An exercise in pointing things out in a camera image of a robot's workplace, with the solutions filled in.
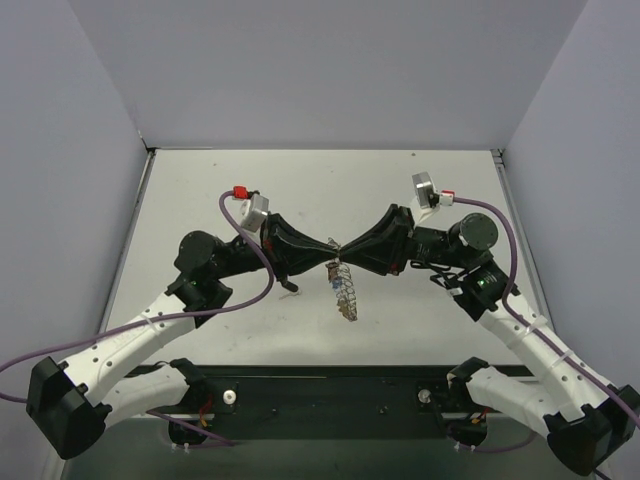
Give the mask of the metal ring disc with keyrings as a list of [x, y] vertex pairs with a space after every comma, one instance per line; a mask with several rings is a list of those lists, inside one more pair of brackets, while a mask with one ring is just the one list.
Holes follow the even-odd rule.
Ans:
[[357, 298], [349, 266], [336, 257], [326, 263], [325, 267], [330, 286], [334, 280], [341, 281], [339, 290], [334, 290], [331, 286], [336, 297], [336, 306], [339, 313], [347, 321], [355, 322], [358, 319]]

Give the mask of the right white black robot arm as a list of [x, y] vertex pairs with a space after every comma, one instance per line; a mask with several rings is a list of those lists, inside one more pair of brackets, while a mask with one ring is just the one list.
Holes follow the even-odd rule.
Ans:
[[453, 301], [494, 335], [533, 374], [534, 386], [471, 358], [447, 377], [450, 390], [497, 410], [545, 438], [577, 475], [594, 473], [639, 427], [639, 393], [596, 373], [535, 313], [515, 281], [494, 261], [494, 221], [471, 213], [447, 230], [415, 225], [392, 205], [382, 220], [340, 250], [342, 261], [379, 274], [406, 266], [433, 271]]

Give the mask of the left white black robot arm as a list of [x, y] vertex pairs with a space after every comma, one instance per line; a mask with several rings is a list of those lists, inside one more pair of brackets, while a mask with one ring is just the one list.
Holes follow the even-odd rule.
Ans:
[[188, 233], [174, 262], [178, 277], [127, 324], [60, 362], [46, 357], [31, 371], [26, 412], [64, 460], [88, 450], [131, 416], [164, 406], [209, 411], [217, 393], [187, 359], [132, 376], [143, 361], [212, 318], [233, 291], [223, 279], [265, 268], [268, 282], [293, 290], [291, 276], [332, 260], [338, 249], [308, 237], [270, 214], [259, 239], [230, 242], [204, 231]]

